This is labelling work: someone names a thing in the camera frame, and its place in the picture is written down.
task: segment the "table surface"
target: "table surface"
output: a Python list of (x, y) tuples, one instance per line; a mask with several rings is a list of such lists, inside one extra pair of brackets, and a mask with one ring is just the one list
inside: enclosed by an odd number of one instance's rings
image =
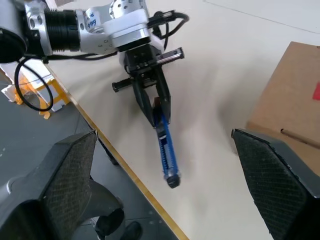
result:
[[(64, 8), (105, 4), (78, 0)], [(147, 5), (150, 14), (177, 10), (190, 16), (167, 48), (183, 47), (185, 59), (163, 67), (172, 95), (179, 187), (170, 189), (163, 179), (156, 132), (132, 88), (112, 89), (112, 82), (128, 77), (118, 57), (55, 61), (49, 67), (180, 239), (271, 240), (230, 135), (232, 128), (244, 127), (289, 43), (316, 45), (320, 36), (214, 0), (149, 0)]]

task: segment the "black shoe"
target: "black shoe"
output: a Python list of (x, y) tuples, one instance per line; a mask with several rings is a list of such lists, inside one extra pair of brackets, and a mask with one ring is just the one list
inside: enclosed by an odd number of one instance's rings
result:
[(120, 240), (139, 240), (142, 236), (142, 227), (140, 223), (134, 221), (126, 226), (124, 234)]

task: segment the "brown cardboard box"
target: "brown cardboard box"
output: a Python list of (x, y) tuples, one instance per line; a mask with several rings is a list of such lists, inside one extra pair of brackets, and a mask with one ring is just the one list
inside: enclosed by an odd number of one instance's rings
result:
[(319, 83), (320, 47), (291, 42), (246, 128), (284, 141), (320, 176)]

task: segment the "sticker on robot arm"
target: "sticker on robot arm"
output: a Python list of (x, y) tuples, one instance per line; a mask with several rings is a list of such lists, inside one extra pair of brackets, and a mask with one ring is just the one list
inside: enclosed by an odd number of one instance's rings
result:
[(100, 15), (98, 11), (91, 11), (90, 9), (85, 12), (85, 24), (86, 29), (90, 31), (91, 29), (94, 29), (95, 27), (98, 27), (101, 25), (100, 22)]

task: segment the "red label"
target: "red label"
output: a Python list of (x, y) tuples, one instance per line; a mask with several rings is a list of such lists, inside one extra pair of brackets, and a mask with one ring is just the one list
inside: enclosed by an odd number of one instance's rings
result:
[(318, 82), (318, 84), (316, 85), (316, 88), (313, 94), (313, 99), (320, 101), (320, 82)]

